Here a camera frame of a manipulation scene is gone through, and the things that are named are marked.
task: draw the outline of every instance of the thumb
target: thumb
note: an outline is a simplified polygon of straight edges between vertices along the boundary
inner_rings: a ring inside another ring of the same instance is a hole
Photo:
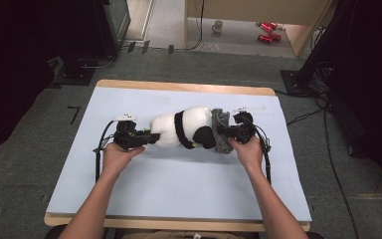
[[[145,151],[144,146],[136,147],[128,152],[131,157],[135,157]]]
[[[239,143],[237,142],[237,140],[232,137],[228,137],[228,142],[231,144],[233,148],[237,148],[239,146]]]

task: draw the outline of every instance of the forearm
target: forearm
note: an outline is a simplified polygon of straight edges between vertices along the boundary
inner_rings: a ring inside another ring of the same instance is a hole
[[[299,223],[275,193],[260,168],[247,170],[269,238],[307,238]]]
[[[60,238],[101,238],[115,180],[102,176]]]

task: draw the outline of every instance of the red object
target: red object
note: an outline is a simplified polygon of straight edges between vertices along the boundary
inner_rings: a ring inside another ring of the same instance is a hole
[[[272,39],[273,38],[271,36],[264,36],[262,34],[259,35],[259,41],[261,42],[270,43]]]
[[[273,31],[273,28],[267,23],[260,24],[260,27],[268,33],[271,33]]]
[[[271,37],[274,41],[280,41],[282,38],[282,35],[279,34],[270,34],[269,37]]]
[[[268,24],[273,30],[275,30],[278,27],[278,24],[276,23],[266,23]]]

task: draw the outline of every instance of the wrist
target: wrist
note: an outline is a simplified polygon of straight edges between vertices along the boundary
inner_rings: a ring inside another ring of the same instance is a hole
[[[115,184],[118,178],[119,174],[109,174],[102,172],[98,181],[102,181],[107,184]]]
[[[247,171],[247,174],[249,176],[259,176],[265,177],[262,171],[262,167],[260,165],[252,165],[252,166],[246,166],[245,170]]]

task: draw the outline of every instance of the gray carpet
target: gray carpet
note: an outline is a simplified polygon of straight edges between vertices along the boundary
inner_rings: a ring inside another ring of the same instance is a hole
[[[88,87],[45,89],[12,136],[0,145],[0,238],[44,238],[43,217],[82,116],[100,79],[178,82],[284,91],[280,70],[299,70],[303,60],[140,49],[122,52],[95,71]],[[287,121],[317,110],[313,99],[279,95]],[[77,118],[76,110],[80,107]],[[333,113],[326,114],[330,148],[359,238],[382,238],[382,169],[369,158],[351,158]],[[325,238],[355,238],[327,155],[323,114],[288,127],[300,181],[313,222]]]

